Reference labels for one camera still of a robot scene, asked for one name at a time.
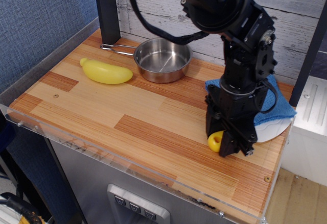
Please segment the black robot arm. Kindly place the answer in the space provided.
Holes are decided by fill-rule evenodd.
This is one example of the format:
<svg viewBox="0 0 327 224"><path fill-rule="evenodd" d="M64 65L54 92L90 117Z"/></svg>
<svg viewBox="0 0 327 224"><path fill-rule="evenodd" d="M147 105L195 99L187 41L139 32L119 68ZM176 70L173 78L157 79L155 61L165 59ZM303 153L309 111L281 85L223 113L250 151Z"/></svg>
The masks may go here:
<svg viewBox="0 0 327 224"><path fill-rule="evenodd" d="M269 91L277 64L274 22L254 0L183 0L193 24L224 43L225 70L219 84L207 88L206 133L222 133L219 155L251 155L258 137L254 118Z"/></svg>

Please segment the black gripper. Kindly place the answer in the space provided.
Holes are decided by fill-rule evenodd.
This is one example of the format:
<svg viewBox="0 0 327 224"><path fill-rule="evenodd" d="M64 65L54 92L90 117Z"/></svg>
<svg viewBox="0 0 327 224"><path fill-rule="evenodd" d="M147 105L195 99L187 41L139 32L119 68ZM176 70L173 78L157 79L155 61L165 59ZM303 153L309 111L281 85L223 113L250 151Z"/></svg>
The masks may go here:
<svg viewBox="0 0 327 224"><path fill-rule="evenodd" d="M206 96L206 134L223 132L219 155L226 157L242 152L252 155L258 136L254 118L261 111L268 87L260 85L248 94L232 94L222 85L210 84Z"/></svg>

